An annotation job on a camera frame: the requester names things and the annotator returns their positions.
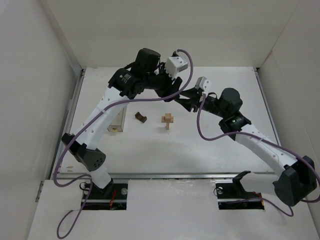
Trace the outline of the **light wood rounded block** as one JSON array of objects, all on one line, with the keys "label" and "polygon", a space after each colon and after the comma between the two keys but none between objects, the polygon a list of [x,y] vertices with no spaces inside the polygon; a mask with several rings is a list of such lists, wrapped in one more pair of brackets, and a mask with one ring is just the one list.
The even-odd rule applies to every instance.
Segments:
[{"label": "light wood rounded block", "polygon": [[172,115],[171,115],[170,113],[166,113],[166,114],[164,115],[164,117],[165,117],[165,119],[170,119],[170,118],[172,117]]}]

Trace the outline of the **light wood notched block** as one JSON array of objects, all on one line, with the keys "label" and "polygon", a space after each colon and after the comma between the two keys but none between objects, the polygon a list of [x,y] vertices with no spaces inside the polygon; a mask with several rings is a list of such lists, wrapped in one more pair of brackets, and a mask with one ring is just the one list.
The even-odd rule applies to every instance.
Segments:
[{"label": "light wood notched block", "polygon": [[173,116],[170,116],[170,117],[162,116],[161,117],[161,122],[162,123],[173,123],[174,122],[174,117]]}]

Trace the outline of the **tall light wood block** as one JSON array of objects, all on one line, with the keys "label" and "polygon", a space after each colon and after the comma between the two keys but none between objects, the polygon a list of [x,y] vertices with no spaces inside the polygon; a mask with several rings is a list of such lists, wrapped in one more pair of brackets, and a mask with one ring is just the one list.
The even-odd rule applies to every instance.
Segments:
[{"label": "tall light wood block", "polygon": [[166,123],[165,129],[166,129],[167,131],[170,129],[170,123],[169,123],[169,122]]}]

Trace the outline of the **dark brown notched block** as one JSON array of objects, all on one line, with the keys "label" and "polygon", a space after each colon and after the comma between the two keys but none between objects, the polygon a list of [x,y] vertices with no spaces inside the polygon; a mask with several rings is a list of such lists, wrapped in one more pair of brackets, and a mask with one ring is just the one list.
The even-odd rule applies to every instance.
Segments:
[{"label": "dark brown notched block", "polygon": [[139,111],[134,115],[137,120],[141,123],[145,123],[147,121],[147,117],[143,116]]}]

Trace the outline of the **clear plastic box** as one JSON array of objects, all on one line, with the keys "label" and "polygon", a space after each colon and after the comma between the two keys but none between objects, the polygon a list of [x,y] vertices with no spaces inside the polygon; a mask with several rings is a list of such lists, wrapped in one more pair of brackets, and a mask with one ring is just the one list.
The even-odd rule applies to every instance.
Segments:
[{"label": "clear plastic box", "polygon": [[121,133],[124,131],[127,107],[125,106],[113,119],[107,130],[113,133]]}]

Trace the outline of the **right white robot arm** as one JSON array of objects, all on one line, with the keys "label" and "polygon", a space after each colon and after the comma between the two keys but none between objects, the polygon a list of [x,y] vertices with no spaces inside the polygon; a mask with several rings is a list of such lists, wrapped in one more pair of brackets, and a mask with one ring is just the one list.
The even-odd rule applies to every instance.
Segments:
[{"label": "right white robot arm", "polygon": [[223,136],[243,145],[263,160],[278,176],[272,183],[272,191],[287,206],[307,202],[306,197],[317,189],[320,176],[314,161],[269,140],[245,117],[240,108],[243,101],[234,88],[225,88],[220,97],[214,92],[205,93],[200,87],[184,90],[176,102],[187,111],[197,114],[200,125],[202,111],[221,118],[218,123]]}]

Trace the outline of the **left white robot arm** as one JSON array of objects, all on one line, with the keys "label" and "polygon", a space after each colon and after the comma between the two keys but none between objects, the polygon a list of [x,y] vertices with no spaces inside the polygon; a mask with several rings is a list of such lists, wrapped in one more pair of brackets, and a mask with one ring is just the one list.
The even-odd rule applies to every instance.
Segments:
[{"label": "left white robot arm", "polygon": [[119,68],[108,82],[100,102],[76,133],[66,133],[62,142],[81,163],[101,193],[107,194],[112,186],[105,163],[106,155],[98,149],[99,142],[119,112],[144,90],[154,90],[158,97],[172,101],[182,79],[177,76],[188,68],[188,62],[176,52],[166,62],[151,49],[138,51],[134,62]]}]

